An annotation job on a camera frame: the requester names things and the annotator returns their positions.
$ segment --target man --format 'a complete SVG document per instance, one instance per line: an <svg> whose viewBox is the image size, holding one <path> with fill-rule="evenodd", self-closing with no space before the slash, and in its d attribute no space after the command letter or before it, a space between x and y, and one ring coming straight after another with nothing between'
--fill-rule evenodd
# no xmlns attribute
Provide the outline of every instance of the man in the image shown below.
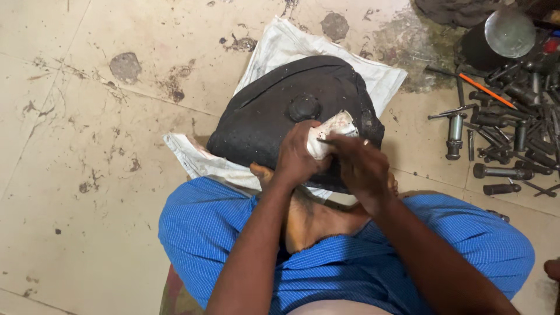
<svg viewBox="0 0 560 315"><path fill-rule="evenodd" d="M167 200L161 243L207 314L517 314L509 299L534 263L526 237L449 196L399 200L386 156L360 138L330 136L360 203L314 203L298 186L330 163L306 149L318 125L286 135L273 175L251 166L259 200L209 178Z"/></svg>

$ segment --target orange pencil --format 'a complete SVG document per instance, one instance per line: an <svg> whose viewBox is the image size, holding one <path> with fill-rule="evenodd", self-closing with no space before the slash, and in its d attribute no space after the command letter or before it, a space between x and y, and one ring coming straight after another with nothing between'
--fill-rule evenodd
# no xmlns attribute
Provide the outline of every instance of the orange pencil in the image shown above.
<svg viewBox="0 0 560 315"><path fill-rule="evenodd" d="M510 102L506 101L503 97L501 97L501 96L499 96L498 94L492 92L491 90L488 90L488 89L485 88L484 86L482 86L482 85L480 85L480 84L474 82L473 79L469 78L468 76L466 76L466 75L464 75L464 74L462 74L462 73L460 73L459 76L460 76L463 80L465 80L466 82L468 82L468 83L470 83L471 85L473 85L474 87L478 88L479 90L482 90L482 91L488 93L491 97L493 97L493 98L499 100L500 102L506 104L507 106L509 106L509 107L511 107L511 108L513 108L513 109L516 109L515 106L514 106L513 104L511 104Z"/></svg>

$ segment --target dirty floor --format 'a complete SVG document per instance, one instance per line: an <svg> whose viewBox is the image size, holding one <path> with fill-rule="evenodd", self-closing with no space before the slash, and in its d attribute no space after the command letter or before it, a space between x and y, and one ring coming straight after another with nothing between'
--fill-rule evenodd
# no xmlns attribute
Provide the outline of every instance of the dirty floor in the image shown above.
<svg viewBox="0 0 560 315"><path fill-rule="evenodd" d="M536 251L514 303L552 314L542 265L560 254L560 203L529 187L487 197L484 183L504 181L445 160L447 121L426 116L457 107L456 90L422 68L450 68L463 30L409 0L0 3L0 313L158 312L169 268L158 216L187 179L161 135L212 133L274 15L409 71L381 117L402 196L439 191L508 215Z"/></svg>

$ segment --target blue striped cloth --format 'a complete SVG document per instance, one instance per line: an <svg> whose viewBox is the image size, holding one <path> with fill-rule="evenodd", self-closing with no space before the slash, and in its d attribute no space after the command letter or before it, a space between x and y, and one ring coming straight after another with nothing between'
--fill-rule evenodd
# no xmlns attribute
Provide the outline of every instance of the blue striped cloth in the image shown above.
<svg viewBox="0 0 560 315"><path fill-rule="evenodd" d="M403 201L509 299L521 289L535 255L529 240L513 226L442 194ZM206 308L256 203L255 197L209 178L186 182L167 199L158 236L185 288L201 307ZM277 265L270 314L286 314L330 299L367 303L392 314L432 314L373 222L356 235L327 238Z"/></svg>

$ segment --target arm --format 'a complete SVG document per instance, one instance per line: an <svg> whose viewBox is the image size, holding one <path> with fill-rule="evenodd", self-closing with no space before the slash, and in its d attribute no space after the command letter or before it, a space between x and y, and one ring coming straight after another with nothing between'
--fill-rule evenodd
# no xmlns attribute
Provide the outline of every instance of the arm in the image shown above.
<svg viewBox="0 0 560 315"><path fill-rule="evenodd" d="M274 177L235 241L206 314L268 313L280 231L292 191L330 164L330 160L315 161L307 152L309 128L319 125L298 123L282 141Z"/></svg>
<svg viewBox="0 0 560 315"><path fill-rule="evenodd" d="M518 314L509 300L451 245L389 193L387 157L359 138L332 136L341 176L437 314Z"/></svg>

